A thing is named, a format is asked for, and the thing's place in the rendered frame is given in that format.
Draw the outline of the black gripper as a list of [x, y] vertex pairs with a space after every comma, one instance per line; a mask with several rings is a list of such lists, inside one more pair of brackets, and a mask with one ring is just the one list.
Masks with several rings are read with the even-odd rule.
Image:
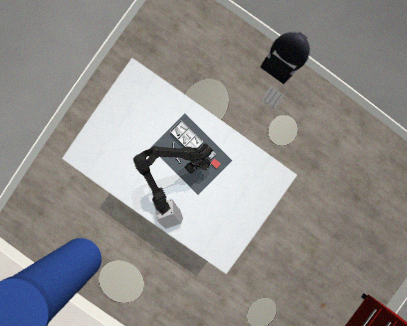
[[[203, 157], [203, 159], [205, 160], [206, 158]], [[202, 162], [204, 161], [203, 159], [202, 159]], [[200, 165], [200, 164], [199, 164], [199, 165]], [[196, 165], [195, 168], [197, 168], [199, 165]], [[186, 169], [190, 174], [192, 174], [192, 173], [195, 171], [195, 169], [194, 169], [189, 163], [185, 166], [185, 169]]]

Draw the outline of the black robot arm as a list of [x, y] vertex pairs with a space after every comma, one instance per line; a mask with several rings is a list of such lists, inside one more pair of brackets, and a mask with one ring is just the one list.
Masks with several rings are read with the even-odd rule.
[[[197, 148], [192, 148], [190, 146], [183, 148], [168, 148], [168, 147], [157, 147], [153, 146], [148, 150], [141, 152], [133, 158], [135, 167], [137, 171], [142, 174], [147, 181], [149, 187], [151, 188], [154, 197], [152, 201], [154, 203], [155, 209], [158, 210], [161, 215], [164, 215], [168, 210], [170, 210], [170, 205], [166, 201], [166, 195], [162, 187], [158, 187], [151, 172], [150, 167], [158, 157], [178, 157], [185, 160], [191, 161], [189, 164], [194, 168], [199, 165], [201, 169], [206, 171], [210, 167], [210, 161], [204, 160], [203, 157], [207, 158], [213, 149], [210, 148], [206, 143], [198, 150]], [[151, 154], [152, 153], [152, 154]], [[148, 157], [149, 156], [149, 157]], [[146, 160], [146, 158], [148, 159]], [[202, 162], [202, 159], [204, 160]], [[155, 202], [156, 201], [156, 202]]]

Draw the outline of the red square block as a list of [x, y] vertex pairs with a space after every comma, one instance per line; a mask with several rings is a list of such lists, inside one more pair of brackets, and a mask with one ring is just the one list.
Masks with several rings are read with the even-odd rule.
[[211, 162], [211, 164], [212, 164], [214, 167], [218, 168], [221, 163], [219, 163], [216, 159], [213, 159], [213, 161]]

